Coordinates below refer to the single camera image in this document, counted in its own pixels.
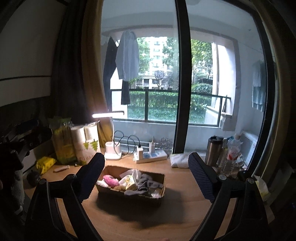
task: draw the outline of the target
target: table surface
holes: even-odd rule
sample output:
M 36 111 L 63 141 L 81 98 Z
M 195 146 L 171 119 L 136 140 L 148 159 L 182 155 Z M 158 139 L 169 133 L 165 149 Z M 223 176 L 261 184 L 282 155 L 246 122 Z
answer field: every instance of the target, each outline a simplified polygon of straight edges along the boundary
M 82 205 L 100 236 L 105 241 L 160 241 L 163 238 L 169 238 L 171 241 L 189 240 L 211 206 L 210 201 L 203 197 L 190 170 L 171 168 L 169 159 L 142 164 L 136 164 L 132 159 L 132 155 L 126 155 L 118 161 L 107 160 L 105 165 L 165 174 L 165 197 L 159 207 L 150 206 L 148 203 L 122 204 L 117 202 L 116 196 L 98 195 L 95 187 Z M 68 174 L 76 173 L 80 168 L 71 166 L 68 170 L 54 173 L 53 170 L 57 167 L 58 165 L 54 165 L 42 175 L 42 178 L 48 181 L 62 180 Z M 24 180 L 24 188 L 31 198 L 35 189 L 29 187 L 26 180 Z M 231 199 L 216 237 L 225 234 L 234 204 L 235 199 Z M 61 199 L 58 199 L 58 205 L 67 231 L 75 235 Z

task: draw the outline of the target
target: cardboard box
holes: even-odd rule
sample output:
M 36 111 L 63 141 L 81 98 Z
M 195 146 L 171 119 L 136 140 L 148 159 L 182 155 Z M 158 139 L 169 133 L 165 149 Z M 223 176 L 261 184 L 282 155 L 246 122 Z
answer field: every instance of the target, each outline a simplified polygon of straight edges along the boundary
M 125 167 L 118 167 L 118 166 L 105 166 L 105 168 L 103 169 L 101 175 L 99 176 L 99 180 L 103 180 L 103 176 L 104 175 L 111 175 L 115 178 L 117 178 L 118 180 L 120 180 L 120 174 L 124 173 L 125 171 L 129 170 L 130 168 L 125 168 Z M 96 187 L 99 191 L 99 193 L 109 193 L 109 194 L 114 194 L 114 195 L 118 195 L 121 196 L 123 198 L 130 198 L 130 199 L 136 199 L 136 200 L 141 200 L 141 201 L 148 201 L 150 203 L 155 203 L 155 204 L 160 204 L 164 195 L 165 195 L 165 175 L 161 174 L 161 173 L 154 173 L 154 172 L 145 172 L 145 171 L 141 171 L 139 170 L 142 174 L 148 174 L 149 176 L 151 176 L 153 178 L 154 181 L 162 183 L 163 184 L 163 188 L 162 188 L 162 192 L 161 192 L 161 198 L 152 198 L 152 197 L 148 197 L 145 195 L 132 195 L 132 196 L 125 196 L 123 191 L 119 191 L 119 190 L 114 190 L 112 188 L 105 188 L 102 187 L 100 185 L 96 184 Z

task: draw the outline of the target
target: pink plush toy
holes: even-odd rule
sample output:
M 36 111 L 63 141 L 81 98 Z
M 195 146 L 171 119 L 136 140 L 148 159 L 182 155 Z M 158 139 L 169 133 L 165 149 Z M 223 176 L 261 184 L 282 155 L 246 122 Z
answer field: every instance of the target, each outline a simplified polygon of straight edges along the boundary
M 116 178 L 112 177 L 111 175 L 104 175 L 103 179 L 104 179 L 105 183 L 107 183 L 108 186 L 110 186 L 112 188 L 119 185 L 118 180 Z

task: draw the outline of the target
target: balcony railing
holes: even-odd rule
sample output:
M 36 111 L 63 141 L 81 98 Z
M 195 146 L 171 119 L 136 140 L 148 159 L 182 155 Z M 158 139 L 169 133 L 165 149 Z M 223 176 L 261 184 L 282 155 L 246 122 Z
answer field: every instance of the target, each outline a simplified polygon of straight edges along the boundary
M 121 89 L 112 89 L 111 92 L 113 91 L 122 91 Z M 148 119 L 148 113 L 149 113 L 149 93 L 150 92 L 166 92 L 166 93 L 178 93 L 178 90 L 158 90 L 158 89 L 148 89 L 148 87 L 145 87 L 144 89 L 142 88 L 137 88 L 137 89 L 130 89 L 130 91 L 140 91 L 145 93 L 145 99 L 144 101 L 144 119 L 124 119 L 127 121 L 140 121 L 140 122 L 147 122 L 147 123 L 175 123 L 175 121 L 161 121 L 161 120 L 149 120 Z M 219 103 L 219 111 L 218 111 L 218 118 L 217 118 L 217 124 L 202 124 L 202 123 L 190 123 L 190 125 L 197 125 L 197 126 L 219 126 L 220 119 L 221 119 L 221 112 L 223 108 L 223 99 L 225 99 L 224 106 L 226 105 L 226 100 L 231 99 L 230 97 L 227 96 L 220 96 L 220 95 L 213 95 L 213 94 L 208 94 L 208 93 L 203 93 L 203 92 L 191 92 L 192 95 L 199 95 L 199 96 L 205 96 L 205 97 L 214 97 L 214 98 L 219 98 L 220 103 Z

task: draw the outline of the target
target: blue gripper pad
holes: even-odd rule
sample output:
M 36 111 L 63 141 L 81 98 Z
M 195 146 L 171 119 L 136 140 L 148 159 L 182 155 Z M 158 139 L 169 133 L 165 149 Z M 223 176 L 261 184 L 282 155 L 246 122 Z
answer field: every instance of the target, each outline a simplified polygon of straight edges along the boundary
M 204 198 L 213 203 L 220 188 L 216 172 L 212 167 L 206 165 L 196 152 L 189 155 L 188 165 Z
M 75 193 L 79 202 L 89 198 L 104 167 L 104 155 L 102 153 L 96 153 L 90 162 L 82 166 L 76 173 L 77 179 L 75 180 L 75 187 L 78 191 Z

